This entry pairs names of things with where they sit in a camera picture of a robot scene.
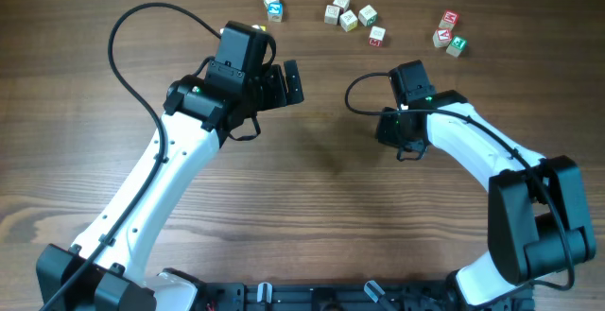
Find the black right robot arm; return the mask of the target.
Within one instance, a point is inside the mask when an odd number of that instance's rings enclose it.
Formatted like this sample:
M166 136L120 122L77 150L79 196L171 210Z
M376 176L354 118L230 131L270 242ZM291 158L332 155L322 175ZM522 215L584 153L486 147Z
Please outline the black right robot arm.
M418 60L387 76L396 105L380 112L379 142L396 147L401 161L418 161L429 147L441 149L488 193L488 250L451 275L449 306L492 305L595 257L596 238L574 161L547 159L515 143L458 92L437 92Z

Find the blue N wooden block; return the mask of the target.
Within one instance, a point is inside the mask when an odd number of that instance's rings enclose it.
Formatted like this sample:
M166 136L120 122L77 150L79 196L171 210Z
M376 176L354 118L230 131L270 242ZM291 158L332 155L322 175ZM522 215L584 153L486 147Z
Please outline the blue N wooden block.
M268 4L268 20L270 22L281 22L283 20L284 7L281 3Z

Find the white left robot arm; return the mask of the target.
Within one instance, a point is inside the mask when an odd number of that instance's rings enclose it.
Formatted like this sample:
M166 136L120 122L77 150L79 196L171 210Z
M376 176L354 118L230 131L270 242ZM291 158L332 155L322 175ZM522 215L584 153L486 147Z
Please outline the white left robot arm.
M156 131L102 213L69 249L47 246L36 264L46 310L194 310L203 282L167 268L147 278L147 262L171 212L232 131L257 114L303 102L295 61L276 65L265 31L229 22L206 75L167 90Z

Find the blue framed wooden block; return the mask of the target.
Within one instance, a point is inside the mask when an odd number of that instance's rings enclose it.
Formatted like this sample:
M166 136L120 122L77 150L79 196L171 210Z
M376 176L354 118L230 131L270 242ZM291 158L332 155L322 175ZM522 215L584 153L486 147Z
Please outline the blue framed wooden block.
M324 12L324 23L329 25L337 25L340 15L340 7L327 5Z

